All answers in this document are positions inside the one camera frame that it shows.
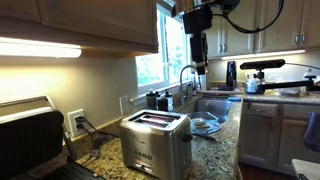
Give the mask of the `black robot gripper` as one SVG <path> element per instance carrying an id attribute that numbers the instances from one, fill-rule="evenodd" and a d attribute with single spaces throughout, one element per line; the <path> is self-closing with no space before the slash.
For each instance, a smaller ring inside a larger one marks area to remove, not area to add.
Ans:
<path id="1" fill-rule="evenodd" d="M 190 46 L 192 59 L 196 62 L 196 70 L 199 75 L 206 73 L 204 56 L 204 30 L 212 26 L 212 11 L 209 7 L 200 7 L 183 15 L 183 23 L 186 34 L 190 34 Z"/>

